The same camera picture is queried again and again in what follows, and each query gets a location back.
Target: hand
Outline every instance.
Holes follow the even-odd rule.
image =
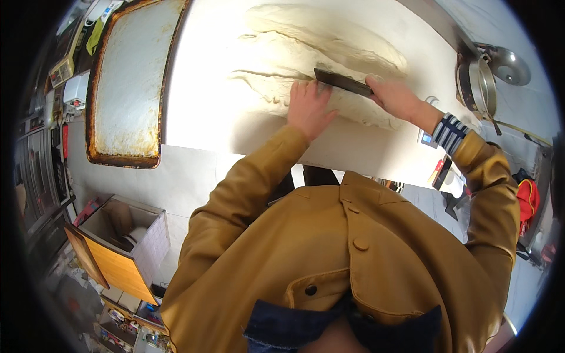
[[[368,75],[365,82],[374,92],[369,98],[381,108],[392,116],[406,120],[429,134],[433,134],[444,115],[431,104],[418,99],[410,88],[400,81],[382,83]]]
[[[300,130],[309,142],[320,136],[339,112],[332,110],[325,113],[331,95],[331,86],[325,87],[318,94],[316,80],[300,83],[296,81],[290,88],[290,103],[286,119],[288,124]]]

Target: metal pot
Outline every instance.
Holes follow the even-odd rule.
[[[493,123],[497,135],[502,135],[493,119],[496,113],[496,87],[494,76],[488,66],[490,57],[481,55],[478,59],[463,62],[457,68],[457,88],[461,99],[471,111]]]

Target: striped sleeve cuff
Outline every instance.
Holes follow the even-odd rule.
[[[452,156],[468,132],[468,127],[451,113],[446,113],[433,131],[432,138]]]

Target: jacket sleeve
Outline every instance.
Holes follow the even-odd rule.
[[[452,158],[473,192],[466,247],[492,280],[495,299],[504,310],[518,242],[518,186],[503,152],[474,131]]]
[[[287,125],[235,163],[208,203],[192,213],[169,288],[187,289],[213,265],[264,211],[269,195],[307,149],[306,137]]]

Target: person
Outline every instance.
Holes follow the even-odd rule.
[[[481,352],[497,333],[519,224],[503,152],[404,84],[366,82],[464,173],[468,242],[350,171],[337,185],[305,168],[330,185],[273,196],[338,114],[326,113],[330,88],[295,82],[287,125],[190,218],[161,307],[178,352]]]

